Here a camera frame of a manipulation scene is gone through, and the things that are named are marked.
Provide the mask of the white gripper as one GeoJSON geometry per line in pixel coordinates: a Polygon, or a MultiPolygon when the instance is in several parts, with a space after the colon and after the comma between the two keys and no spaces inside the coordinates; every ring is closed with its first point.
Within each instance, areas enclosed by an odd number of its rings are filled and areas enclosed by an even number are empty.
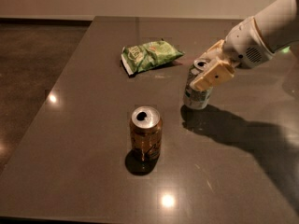
{"type": "Polygon", "coordinates": [[[194,65],[200,69],[190,84],[194,90],[206,91],[235,76],[231,63],[220,59],[223,52],[245,68],[254,68],[274,57],[274,53],[263,42],[254,17],[248,17],[235,26],[224,40],[219,40],[206,50],[201,55],[203,59],[194,61],[194,65]]]}

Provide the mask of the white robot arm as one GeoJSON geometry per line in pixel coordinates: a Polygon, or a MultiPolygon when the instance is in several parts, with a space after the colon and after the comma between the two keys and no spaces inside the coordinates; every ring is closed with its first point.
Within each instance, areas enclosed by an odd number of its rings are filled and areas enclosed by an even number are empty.
{"type": "Polygon", "coordinates": [[[236,25],[228,35],[203,53],[204,71],[191,82],[205,91],[234,77],[241,65],[254,68],[299,40],[299,0],[277,0],[236,25]]]}

